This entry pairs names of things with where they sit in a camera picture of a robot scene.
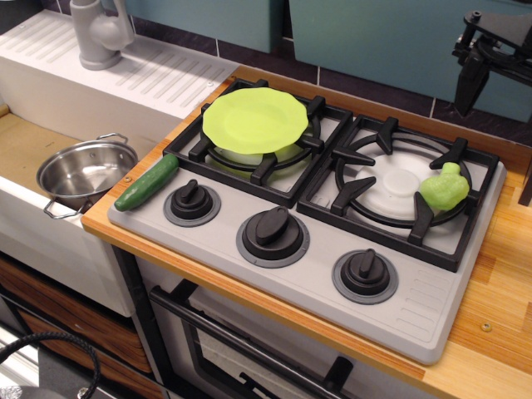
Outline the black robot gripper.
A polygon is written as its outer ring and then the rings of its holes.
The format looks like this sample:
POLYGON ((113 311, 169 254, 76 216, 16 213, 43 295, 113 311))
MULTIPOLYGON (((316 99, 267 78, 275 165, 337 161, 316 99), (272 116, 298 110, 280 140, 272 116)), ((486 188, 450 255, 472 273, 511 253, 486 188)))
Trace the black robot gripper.
POLYGON ((531 78, 531 15, 506 15, 469 11, 465 31, 453 55, 462 66, 455 94, 455 108, 466 116, 495 72, 513 80, 531 78))

